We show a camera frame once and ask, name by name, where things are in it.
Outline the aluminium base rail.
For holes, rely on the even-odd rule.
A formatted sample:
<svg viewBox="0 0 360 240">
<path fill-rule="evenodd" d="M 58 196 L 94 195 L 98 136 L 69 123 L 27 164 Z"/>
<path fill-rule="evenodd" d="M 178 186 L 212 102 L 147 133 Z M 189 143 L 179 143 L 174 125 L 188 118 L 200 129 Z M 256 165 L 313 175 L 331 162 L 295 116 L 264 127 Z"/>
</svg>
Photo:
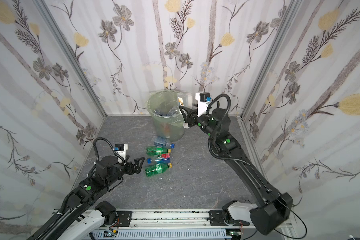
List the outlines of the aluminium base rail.
<svg viewBox="0 0 360 240">
<path fill-rule="evenodd" d="M 236 222 L 234 225 L 226 225 L 215 220 L 220 217 L 222 209 L 197 209 L 197 210 L 134 210 L 131 211 L 130 225 L 119 227 L 122 229 L 206 229 L 225 228 L 238 229 L 240 227 L 255 228 L 252 221 L 247 225 L 244 222 Z M 105 218 L 102 213 L 95 210 L 87 210 L 82 214 L 85 218 L 79 222 L 95 228 L 108 228 L 104 225 Z"/>
</svg>

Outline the green bottle yellow cap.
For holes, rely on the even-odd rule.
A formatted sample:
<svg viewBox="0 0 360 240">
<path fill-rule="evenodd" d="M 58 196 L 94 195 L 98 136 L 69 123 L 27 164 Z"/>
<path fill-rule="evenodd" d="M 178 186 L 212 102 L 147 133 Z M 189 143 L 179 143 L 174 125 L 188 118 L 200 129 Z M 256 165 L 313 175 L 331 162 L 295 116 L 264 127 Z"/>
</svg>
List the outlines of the green bottle yellow cap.
<svg viewBox="0 0 360 240">
<path fill-rule="evenodd" d="M 171 163 L 160 163 L 160 164 L 156 164 L 156 165 L 152 165 L 152 166 L 148 166 L 145 168 L 145 174 L 147 177 L 151 177 L 154 175 L 159 175 L 164 173 L 166 170 L 172 168 L 172 164 Z"/>
<path fill-rule="evenodd" d="M 158 146 L 149 146 L 146 149 L 146 154 L 148 156 L 161 155 L 161 154 L 170 154 L 172 152 L 171 149 L 166 149 L 164 147 Z"/>
</svg>

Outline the green-lined mesh trash bin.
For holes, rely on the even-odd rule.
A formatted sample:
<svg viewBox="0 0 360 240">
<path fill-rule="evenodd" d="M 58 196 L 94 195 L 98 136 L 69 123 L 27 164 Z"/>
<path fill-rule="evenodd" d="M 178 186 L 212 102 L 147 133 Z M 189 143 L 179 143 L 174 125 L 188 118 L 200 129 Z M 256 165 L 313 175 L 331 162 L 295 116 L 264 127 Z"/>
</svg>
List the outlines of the green-lined mesh trash bin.
<svg viewBox="0 0 360 240">
<path fill-rule="evenodd" d="M 185 132 L 184 119 L 179 109 L 178 91 L 161 90 L 151 93 L 146 109 L 153 119 L 157 136 L 176 142 Z"/>
</svg>

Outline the Fiji water bottle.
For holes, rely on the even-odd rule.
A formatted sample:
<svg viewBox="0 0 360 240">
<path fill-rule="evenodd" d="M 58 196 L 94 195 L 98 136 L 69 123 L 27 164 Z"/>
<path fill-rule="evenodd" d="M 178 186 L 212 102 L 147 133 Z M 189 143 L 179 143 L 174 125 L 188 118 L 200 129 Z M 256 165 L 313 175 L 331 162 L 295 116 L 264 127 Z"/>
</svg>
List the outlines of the Fiji water bottle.
<svg viewBox="0 0 360 240">
<path fill-rule="evenodd" d="M 148 164 L 168 164 L 172 160 L 172 156 L 170 154 L 160 154 L 160 155 L 154 155 L 147 159 Z"/>
</svg>

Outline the clear bottle light-blue label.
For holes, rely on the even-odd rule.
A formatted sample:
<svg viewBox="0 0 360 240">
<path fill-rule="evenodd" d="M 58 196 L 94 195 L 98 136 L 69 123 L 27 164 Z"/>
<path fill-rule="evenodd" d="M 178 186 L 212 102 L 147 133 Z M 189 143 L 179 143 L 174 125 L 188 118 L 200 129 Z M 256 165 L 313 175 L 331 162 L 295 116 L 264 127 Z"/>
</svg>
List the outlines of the clear bottle light-blue label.
<svg viewBox="0 0 360 240">
<path fill-rule="evenodd" d="M 154 146 L 162 147 L 165 149 L 173 149 L 175 147 L 175 144 L 171 143 L 168 139 L 162 138 L 162 137 L 153 137 L 152 138 Z"/>
</svg>

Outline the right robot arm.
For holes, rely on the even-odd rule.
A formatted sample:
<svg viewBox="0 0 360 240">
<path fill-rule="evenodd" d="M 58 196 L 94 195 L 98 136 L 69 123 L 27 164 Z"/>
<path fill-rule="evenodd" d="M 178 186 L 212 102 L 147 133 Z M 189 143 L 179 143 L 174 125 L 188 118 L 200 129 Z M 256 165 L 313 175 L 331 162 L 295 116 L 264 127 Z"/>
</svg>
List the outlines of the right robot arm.
<svg viewBox="0 0 360 240">
<path fill-rule="evenodd" d="M 293 199 L 288 193 L 282 194 L 269 183 L 229 132 L 230 107 L 230 97 L 220 94 L 207 103 L 202 113 L 199 113 L 201 103 L 196 109 L 184 106 L 180 106 L 179 109 L 188 127 L 197 126 L 209 136 L 210 154 L 228 164 L 256 199 L 253 204 L 231 201 L 224 205 L 223 221 L 227 224 L 235 221 L 253 224 L 259 233 L 266 236 L 289 219 Z"/>
</svg>

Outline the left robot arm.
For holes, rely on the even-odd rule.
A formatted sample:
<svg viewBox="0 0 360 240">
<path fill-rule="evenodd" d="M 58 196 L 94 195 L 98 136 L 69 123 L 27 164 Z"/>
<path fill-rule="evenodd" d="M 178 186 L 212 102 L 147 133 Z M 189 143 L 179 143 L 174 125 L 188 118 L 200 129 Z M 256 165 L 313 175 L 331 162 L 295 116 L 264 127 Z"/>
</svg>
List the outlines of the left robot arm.
<svg viewBox="0 0 360 240">
<path fill-rule="evenodd" d="M 107 143 L 112 154 L 100 159 L 98 141 Z M 66 195 L 58 211 L 31 234 L 30 240 L 57 240 L 78 217 L 114 189 L 112 184 L 122 180 L 124 175 L 139 174 L 142 170 L 145 158 L 130 162 L 130 156 L 126 155 L 127 144 L 112 145 L 109 140 L 98 137 L 93 141 L 93 149 L 96 160 L 87 178 Z"/>
</svg>

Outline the clear square bottle white cap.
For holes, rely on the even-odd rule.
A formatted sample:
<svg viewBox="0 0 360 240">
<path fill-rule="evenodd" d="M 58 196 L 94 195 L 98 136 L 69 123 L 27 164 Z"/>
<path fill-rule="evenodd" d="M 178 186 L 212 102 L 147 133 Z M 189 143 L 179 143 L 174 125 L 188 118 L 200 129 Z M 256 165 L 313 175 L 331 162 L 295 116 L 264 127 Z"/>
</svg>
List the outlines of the clear square bottle white cap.
<svg viewBox="0 0 360 240">
<path fill-rule="evenodd" d="M 193 108 L 193 97 L 190 92 L 179 92 L 177 93 L 179 106 L 184 106 L 188 108 Z"/>
</svg>

